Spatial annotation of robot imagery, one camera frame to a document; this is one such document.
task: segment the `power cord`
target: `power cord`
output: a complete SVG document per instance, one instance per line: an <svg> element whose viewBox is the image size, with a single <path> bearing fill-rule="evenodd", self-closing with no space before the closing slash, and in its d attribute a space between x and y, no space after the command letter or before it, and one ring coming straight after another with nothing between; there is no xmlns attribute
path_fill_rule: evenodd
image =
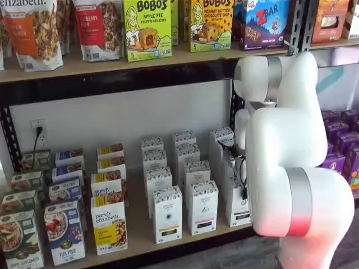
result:
<svg viewBox="0 0 359 269"><path fill-rule="evenodd" d="M40 134L43 132L43 128L41 126L36 127L36 138L35 138L35 143L34 143L34 151L33 151L33 165L31 167L32 170L34 170L34 165L35 165L35 150L36 150L36 144L38 143L38 139Z"/></svg>

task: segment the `granola bowl image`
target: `granola bowl image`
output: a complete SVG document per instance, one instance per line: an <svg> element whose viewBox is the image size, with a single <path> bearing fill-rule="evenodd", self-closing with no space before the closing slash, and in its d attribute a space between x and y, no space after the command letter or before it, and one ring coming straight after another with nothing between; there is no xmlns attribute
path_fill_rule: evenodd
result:
<svg viewBox="0 0 359 269"><path fill-rule="evenodd" d="M17 249L23 238L24 234L18 222L0 225L0 243L4 252Z"/></svg>
<svg viewBox="0 0 359 269"><path fill-rule="evenodd" d="M61 238L68 227L68 220L63 212L52 213L45 216L46 231L50 242Z"/></svg>

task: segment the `yellow label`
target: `yellow label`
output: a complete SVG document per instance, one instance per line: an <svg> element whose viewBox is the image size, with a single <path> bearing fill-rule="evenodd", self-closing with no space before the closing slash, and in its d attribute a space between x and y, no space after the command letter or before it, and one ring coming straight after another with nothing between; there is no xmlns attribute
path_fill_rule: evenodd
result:
<svg viewBox="0 0 359 269"><path fill-rule="evenodd" d="M96 245L110 245L117 242L116 227L111 226L94 228Z"/></svg>

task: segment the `bobo's apple pie box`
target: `bobo's apple pie box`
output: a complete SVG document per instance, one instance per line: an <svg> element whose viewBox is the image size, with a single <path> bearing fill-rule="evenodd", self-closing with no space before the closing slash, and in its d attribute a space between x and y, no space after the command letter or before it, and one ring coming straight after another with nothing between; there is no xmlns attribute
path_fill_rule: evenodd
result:
<svg viewBox="0 0 359 269"><path fill-rule="evenodd" d="M171 2L123 0L129 62L172 56Z"/></svg>

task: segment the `granola box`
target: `granola box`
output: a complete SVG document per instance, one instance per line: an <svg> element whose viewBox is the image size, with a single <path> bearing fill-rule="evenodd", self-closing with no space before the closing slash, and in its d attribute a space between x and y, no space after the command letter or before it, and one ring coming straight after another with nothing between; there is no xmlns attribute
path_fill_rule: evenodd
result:
<svg viewBox="0 0 359 269"><path fill-rule="evenodd" d="M57 1L1 2L5 26L25 71L50 71L63 65L56 27Z"/></svg>
<svg viewBox="0 0 359 269"><path fill-rule="evenodd" d="M119 59L123 40L122 0L76 0L74 4L82 60Z"/></svg>
<svg viewBox="0 0 359 269"><path fill-rule="evenodd" d="M217 207L218 188L213 180L191 185L188 226L192 235L216 230Z"/></svg>
<svg viewBox="0 0 359 269"><path fill-rule="evenodd" d="M182 238L182 193L178 186L153 193L156 244Z"/></svg>
<svg viewBox="0 0 359 269"><path fill-rule="evenodd" d="M40 229L34 209L0 216L0 245L8 268L44 267Z"/></svg>
<svg viewBox="0 0 359 269"><path fill-rule="evenodd" d="M78 200L47 206L44 220L55 266L85 258Z"/></svg>
<svg viewBox="0 0 359 269"><path fill-rule="evenodd" d="M171 2L123 0L129 62L172 56Z"/></svg>
<svg viewBox="0 0 359 269"><path fill-rule="evenodd" d="M190 52L231 48L234 0L190 0Z"/></svg>
<svg viewBox="0 0 359 269"><path fill-rule="evenodd" d="M122 192L91 199L97 255L127 249L127 227Z"/></svg>

